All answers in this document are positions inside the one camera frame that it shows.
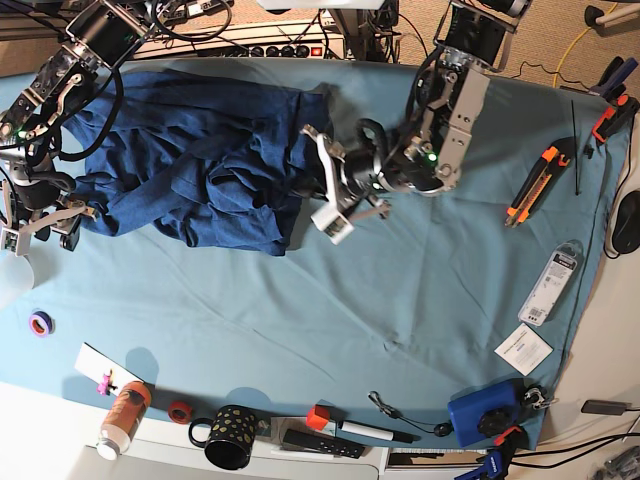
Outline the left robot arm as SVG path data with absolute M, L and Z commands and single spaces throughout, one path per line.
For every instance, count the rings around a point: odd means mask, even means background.
M 382 192 L 435 195 L 454 189 L 484 105 L 491 73 L 504 70 L 527 1 L 452 1 L 440 22 L 434 49 L 412 81 L 403 122 L 389 134 L 362 118 L 358 148 L 347 151 L 310 125 L 302 129 L 317 146 L 324 170 L 324 205 L 311 217 L 316 228 L 337 236 L 352 228 L 361 202 L 387 217 Z

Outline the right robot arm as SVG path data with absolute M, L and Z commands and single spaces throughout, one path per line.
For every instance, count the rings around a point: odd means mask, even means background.
M 123 1 L 92 1 L 66 27 L 60 50 L 39 70 L 1 115 L 1 248 L 16 256 L 28 253 L 32 238 L 60 236 L 72 251 L 82 219 L 95 219 L 94 208 L 76 196 L 76 181 L 54 161 L 85 159 L 104 141 L 122 104 L 120 66 L 149 38 L 153 25 L 142 7 Z M 116 97 L 98 138 L 79 153 L 62 150 L 62 127 L 96 99 L 105 70 Z

